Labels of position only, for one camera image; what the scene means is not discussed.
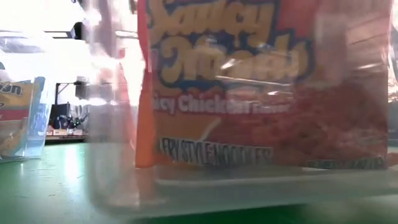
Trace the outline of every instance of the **saucy noodles logo text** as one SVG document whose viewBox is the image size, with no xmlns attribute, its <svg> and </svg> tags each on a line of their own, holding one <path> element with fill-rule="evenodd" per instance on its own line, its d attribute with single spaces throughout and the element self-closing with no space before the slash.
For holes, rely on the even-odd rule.
<svg viewBox="0 0 398 224">
<path fill-rule="evenodd" d="M 222 77 L 292 83 L 313 70 L 312 41 L 276 29 L 280 0 L 148 0 L 147 12 L 167 87 L 207 90 Z"/>
</svg>

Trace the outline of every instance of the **ramen package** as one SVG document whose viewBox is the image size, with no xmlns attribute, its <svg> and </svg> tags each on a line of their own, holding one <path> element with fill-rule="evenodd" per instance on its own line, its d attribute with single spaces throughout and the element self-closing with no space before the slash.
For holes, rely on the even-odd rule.
<svg viewBox="0 0 398 224">
<path fill-rule="evenodd" d="M 139 2 L 154 162 L 386 168 L 391 3 Z"/>
<path fill-rule="evenodd" d="M 24 158 L 29 111 L 39 104 L 43 84 L 42 77 L 33 83 L 0 82 L 0 162 Z"/>
</svg>

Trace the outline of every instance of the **clear plastic container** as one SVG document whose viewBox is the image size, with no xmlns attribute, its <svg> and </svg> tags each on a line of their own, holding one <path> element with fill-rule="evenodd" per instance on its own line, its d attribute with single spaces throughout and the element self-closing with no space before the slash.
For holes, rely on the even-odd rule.
<svg viewBox="0 0 398 224">
<path fill-rule="evenodd" d="M 52 49 L 52 38 L 42 31 L 2 26 L 0 162 L 41 155 L 57 72 Z"/>
<path fill-rule="evenodd" d="M 127 9 L 89 5 L 99 208 L 159 217 L 398 192 L 392 1 L 138 0 L 144 76 L 141 56 L 123 57 Z"/>
</svg>

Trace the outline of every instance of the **red label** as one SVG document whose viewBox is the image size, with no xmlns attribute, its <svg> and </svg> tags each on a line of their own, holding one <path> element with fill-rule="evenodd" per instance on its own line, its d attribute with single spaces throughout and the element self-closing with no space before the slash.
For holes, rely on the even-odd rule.
<svg viewBox="0 0 398 224">
<path fill-rule="evenodd" d="M 0 121 L 14 121 L 27 118 L 29 110 L 0 110 Z"/>
</svg>

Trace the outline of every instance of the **table surface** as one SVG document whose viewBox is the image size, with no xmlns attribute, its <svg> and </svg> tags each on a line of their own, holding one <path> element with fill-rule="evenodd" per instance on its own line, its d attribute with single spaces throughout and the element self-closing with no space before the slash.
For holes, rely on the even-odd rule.
<svg viewBox="0 0 398 224">
<path fill-rule="evenodd" d="M 46 146 L 42 159 L 0 164 L 0 223 L 398 222 L 398 195 L 181 217 L 120 220 L 96 211 L 85 194 L 85 144 Z"/>
</svg>

